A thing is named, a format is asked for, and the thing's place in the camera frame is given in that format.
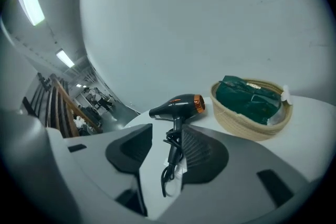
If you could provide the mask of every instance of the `beige rope basket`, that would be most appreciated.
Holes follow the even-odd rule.
[[[276,85],[275,83],[257,80],[257,79],[244,79],[249,83],[256,84],[260,87],[269,89],[276,93],[281,94],[283,92],[282,87]],[[283,107],[286,112],[285,119],[275,125],[263,125],[248,117],[237,114],[236,112],[226,108],[216,99],[216,91],[219,87],[219,82],[215,83],[211,87],[210,97],[214,107],[214,114],[217,122],[228,132],[246,139],[253,141],[262,141],[274,137],[275,134],[280,132],[288,123],[292,116],[293,106],[289,105],[287,102],[283,102]]]

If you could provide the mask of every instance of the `black hair dryer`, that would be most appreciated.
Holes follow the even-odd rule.
[[[176,165],[183,158],[181,148],[181,129],[185,120],[205,111],[205,103],[199,94],[181,94],[168,100],[163,105],[149,111],[149,116],[154,119],[171,120],[174,128],[166,133],[164,142],[171,145],[168,156],[168,167],[161,175],[162,194],[166,197],[165,183],[174,179]]]

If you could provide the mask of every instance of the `floor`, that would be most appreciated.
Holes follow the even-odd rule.
[[[138,114],[127,106],[115,102],[110,111],[105,111],[101,117],[103,118],[103,132],[112,132],[123,129]]]

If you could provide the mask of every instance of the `round table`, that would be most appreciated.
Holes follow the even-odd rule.
[[[311,98],[291,98],[293,114],[286,127],[275,137],[257,143],[268,148],[311,182],[323,176],[333,158],[336,146],[336,107]],[[204,98],[204,101],[206,111],[187,123],[230,134],[216,121],[211,99]],[[162,140],[173,123],[152,119],[146,111],[126,127],[146,123],[153,124],[153,139],[152,148],[140,168],[140,180],[148,218],[157,219],[178,197],[181,179],[176,178],[167,183],[167,192],[171,197],[164,198],[160,177],[170,145]]]

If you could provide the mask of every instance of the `fluorescent light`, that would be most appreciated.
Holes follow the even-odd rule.
[[[73,61],[70,60],[70,58],[65,54],[65,52],[61,49],[56,53],[56,56],[65,63],[68,67],[73,67],[75,64]]]
[[[19,2],[32,25],[35,26],[45,19],[38,0],[19,0]]]

